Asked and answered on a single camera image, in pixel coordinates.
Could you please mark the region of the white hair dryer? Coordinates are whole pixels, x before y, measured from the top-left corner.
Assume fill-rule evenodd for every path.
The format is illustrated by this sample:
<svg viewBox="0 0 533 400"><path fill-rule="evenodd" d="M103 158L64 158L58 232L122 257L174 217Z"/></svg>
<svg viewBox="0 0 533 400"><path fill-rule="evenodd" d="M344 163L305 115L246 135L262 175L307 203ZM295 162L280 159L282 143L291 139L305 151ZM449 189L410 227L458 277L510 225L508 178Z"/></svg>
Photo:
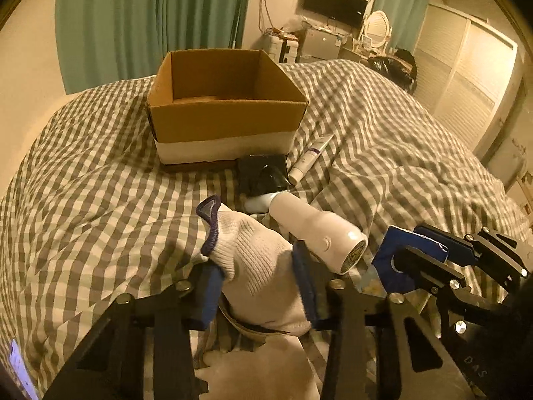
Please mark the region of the white hair dryer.
<svg viewBox="0 0 533 400"><path fill-rule="evenodd" d="M288 191L246 199L247 213L268 213L278 225L302 240L331 272L347 274L368 247L368 237L348 220L318 210Z"/></svg>

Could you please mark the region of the white louvred wardrobe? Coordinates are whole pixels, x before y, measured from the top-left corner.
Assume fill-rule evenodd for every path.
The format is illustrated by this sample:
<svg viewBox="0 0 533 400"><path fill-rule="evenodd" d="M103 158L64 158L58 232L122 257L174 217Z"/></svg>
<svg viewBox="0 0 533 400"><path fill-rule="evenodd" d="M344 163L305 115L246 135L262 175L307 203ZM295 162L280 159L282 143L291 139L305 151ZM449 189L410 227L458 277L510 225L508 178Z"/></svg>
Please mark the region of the white louvred wardrobe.
<svg viewBox="0 0 533 400"><path fill-rule="evenodd" d="M519 46L489 24L430 4L416 41L414 97L478 158L503 126L519 86Z"/></svg>

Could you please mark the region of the white cream tube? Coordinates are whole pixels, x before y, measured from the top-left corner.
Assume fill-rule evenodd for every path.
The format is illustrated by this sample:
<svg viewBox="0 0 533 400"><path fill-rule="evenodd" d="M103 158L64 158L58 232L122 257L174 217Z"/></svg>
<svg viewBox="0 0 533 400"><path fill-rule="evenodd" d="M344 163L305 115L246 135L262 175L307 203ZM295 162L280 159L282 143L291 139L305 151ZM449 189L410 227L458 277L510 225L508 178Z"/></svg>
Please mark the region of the white cream tube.
<svg viewBox="0 0 533 400"><path fill-rule="evenodd" d="M309 172L317 159L321 156L325 148L330 144L333 135L325 135L316 139L312 145L300 155L298 160L288 172L288 181L293 185L297 185L302 181L302 178Z"/></svg>

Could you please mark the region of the wooden dressing table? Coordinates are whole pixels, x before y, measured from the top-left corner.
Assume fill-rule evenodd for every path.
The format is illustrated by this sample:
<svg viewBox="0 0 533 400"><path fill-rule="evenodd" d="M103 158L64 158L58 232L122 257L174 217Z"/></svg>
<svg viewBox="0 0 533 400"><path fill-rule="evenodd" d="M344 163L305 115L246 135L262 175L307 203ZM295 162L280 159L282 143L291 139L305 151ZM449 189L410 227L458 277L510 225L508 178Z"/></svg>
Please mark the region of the wooden dressing table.
<svg viewBox="0 0 533 400"><path fill-rule="evenodd" d="M370 51L364 50L359 46L353 47L348 44L341 46L338 53L339 59L359 62L365 66L368 65L368 60L372 57L374 57L374 54Z"/></svg>

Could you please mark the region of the brown cardboard box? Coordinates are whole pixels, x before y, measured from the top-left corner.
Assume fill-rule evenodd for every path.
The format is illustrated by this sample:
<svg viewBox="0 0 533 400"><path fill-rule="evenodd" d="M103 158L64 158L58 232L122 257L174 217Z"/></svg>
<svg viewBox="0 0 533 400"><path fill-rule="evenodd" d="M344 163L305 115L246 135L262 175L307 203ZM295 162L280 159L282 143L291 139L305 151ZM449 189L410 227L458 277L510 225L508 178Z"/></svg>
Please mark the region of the brown cardboard box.
<svg viewBox="0 0 533 400"><path fill-rule="evenodd" d="M164 165L216 163L290 152L308 99L265 52L168 52L147 96Z"/></svg>

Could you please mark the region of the grey checkered bed cover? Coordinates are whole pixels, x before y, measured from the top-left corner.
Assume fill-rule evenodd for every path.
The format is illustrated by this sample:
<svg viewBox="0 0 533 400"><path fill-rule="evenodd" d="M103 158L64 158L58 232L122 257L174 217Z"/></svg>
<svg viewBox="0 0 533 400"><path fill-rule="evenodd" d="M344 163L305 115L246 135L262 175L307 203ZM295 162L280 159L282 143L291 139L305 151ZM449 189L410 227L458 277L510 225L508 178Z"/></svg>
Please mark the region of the grey checkered bed cover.
<svg viewBox="0 0 533 400"><path fill-rule="evenodd" d="M392 225L532 241L501 181L394 83L353 61L284 70L309 101L288 162L331 135L293 193L368 236L354 281ZM236 172L161 165L147 120L152 84L111 83L58 110L2 199L1 362L18 346L38 395L119 294L159 293L184 275L206 235L202 200L241 205Z"/></svg>

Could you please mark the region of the green curtain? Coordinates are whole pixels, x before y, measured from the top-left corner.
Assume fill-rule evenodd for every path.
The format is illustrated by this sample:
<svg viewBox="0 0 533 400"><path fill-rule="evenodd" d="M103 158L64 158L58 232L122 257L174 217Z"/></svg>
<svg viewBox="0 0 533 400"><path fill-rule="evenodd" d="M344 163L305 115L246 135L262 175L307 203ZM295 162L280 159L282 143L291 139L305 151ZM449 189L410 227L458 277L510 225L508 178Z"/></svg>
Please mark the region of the green curtain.
<svg viewBox="0 0 533 400"><path fill-rule="evenodd" d="M372 9L387 15L392 28L388 45L413 52L429 0L374 0Z"/></svg>
<svg viewBox="0 0 533 400"><path fill-rule="evenodd" d="M249 0L56 0L67 93L156 73L168 52L239 48Z"/></svg>

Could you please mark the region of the green curtain right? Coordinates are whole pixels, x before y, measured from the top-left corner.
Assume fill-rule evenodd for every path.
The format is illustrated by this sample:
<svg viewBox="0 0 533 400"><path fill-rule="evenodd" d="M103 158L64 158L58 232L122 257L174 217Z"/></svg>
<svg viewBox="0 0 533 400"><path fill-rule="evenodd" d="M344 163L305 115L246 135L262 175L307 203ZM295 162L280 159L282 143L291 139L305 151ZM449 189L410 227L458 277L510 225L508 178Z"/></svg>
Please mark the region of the green curtain right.
<svg viewBox="0 0 533 400"><path fill-rule="evenodd" d="M392 28L388 45L413 52L429 0L374 0L372 9L387 15Z"/></svg>

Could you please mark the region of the white oval mirror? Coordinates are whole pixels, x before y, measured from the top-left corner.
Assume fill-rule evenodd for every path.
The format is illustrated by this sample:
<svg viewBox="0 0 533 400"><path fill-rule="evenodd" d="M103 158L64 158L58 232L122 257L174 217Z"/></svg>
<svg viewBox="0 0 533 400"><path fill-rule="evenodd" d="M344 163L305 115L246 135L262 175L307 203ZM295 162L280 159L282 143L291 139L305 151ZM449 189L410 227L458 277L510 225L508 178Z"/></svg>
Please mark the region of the white oval mirror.
<svg viewBox="0 0 533 400"><path fill-rule="evenodd" d="M385 51L392 34L392 27L385 12L372 12L363 26L362 41L374 51Z"/></svg>

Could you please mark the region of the green curtain left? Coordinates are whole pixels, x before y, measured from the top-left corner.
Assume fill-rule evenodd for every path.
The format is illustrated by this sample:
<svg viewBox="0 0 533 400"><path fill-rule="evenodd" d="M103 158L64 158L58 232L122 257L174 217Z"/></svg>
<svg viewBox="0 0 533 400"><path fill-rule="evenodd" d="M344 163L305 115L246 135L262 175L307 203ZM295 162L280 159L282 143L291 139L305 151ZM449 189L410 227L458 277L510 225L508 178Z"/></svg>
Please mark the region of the green curtain left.
<svg viewBox="0 0 533 400"><path fill-rule="evenodd" d="M56 0L67 93L156 73L168 52L239 48L249 0Z"/></svg>

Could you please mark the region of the white suitcase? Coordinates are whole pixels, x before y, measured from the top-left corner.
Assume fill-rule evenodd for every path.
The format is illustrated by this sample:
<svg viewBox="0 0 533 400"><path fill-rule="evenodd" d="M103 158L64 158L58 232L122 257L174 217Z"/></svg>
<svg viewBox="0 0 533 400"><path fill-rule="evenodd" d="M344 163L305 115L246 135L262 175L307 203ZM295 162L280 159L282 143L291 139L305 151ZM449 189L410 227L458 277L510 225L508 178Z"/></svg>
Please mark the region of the white suitcase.
<svg viewBox="0 0 533 400"><path fill-rule="evenodd" d="M292 34L269 33L263 36L262 50L276 63L295 63L299 47Z"/></svg>

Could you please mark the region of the black wall television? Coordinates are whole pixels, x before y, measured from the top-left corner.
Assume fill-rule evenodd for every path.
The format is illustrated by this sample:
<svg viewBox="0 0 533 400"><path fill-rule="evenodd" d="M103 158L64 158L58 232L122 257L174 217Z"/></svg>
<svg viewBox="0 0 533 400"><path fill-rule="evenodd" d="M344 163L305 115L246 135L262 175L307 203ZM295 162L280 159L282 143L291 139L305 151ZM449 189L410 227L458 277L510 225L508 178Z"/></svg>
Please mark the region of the black wall television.
<svg viewBox="0 0 533 400"><path fill-rule="evenodd" d="M367 5L367 0L303 0L302 9L352 28L360 28Z"/></svg>

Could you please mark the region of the black bag on chair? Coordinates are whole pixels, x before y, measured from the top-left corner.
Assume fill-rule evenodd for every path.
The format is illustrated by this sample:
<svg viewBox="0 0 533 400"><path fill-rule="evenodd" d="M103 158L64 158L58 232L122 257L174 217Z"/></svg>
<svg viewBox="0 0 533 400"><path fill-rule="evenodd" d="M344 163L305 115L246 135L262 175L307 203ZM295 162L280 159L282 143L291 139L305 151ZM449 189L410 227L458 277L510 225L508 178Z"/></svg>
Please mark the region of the black bag on chair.
<svg viewBox="0 0 533 400"><path fill-rule="evenodd" d="M417 86L415 57L405 49L397 49L393 55L370 57L367 66L389 79L411 96Z"/></svg>

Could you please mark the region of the white knit glove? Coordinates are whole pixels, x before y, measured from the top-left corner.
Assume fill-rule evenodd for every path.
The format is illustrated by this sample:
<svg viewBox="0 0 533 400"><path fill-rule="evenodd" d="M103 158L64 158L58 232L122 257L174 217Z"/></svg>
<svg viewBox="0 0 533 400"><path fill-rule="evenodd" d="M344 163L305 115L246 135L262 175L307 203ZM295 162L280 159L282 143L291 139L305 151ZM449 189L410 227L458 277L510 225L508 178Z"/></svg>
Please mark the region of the white knit glove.
<svg viewBox="0 0 533 400"><path fill-rule="evenodd" d="M294 277L292 246L281 235L212 195L196 208L208 234L202 256L222 270L220 307L242 334L264 342L274 334L300 337L311 329Z"/></svg>

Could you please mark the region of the silver mini fridge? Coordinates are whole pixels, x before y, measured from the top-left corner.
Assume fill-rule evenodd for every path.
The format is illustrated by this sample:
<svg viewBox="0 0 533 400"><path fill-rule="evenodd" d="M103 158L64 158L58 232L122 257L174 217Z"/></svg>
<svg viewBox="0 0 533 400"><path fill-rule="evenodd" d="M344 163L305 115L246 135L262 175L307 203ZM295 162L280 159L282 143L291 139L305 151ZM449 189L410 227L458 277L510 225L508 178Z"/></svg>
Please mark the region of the silver mini fridge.
<svg viewBox="0 0 533 400"><path fill-rule="evenodd" d="M329 61L338 58L341 38L333 33L308 28L302 32L298 49L301 62Z"/></svg>

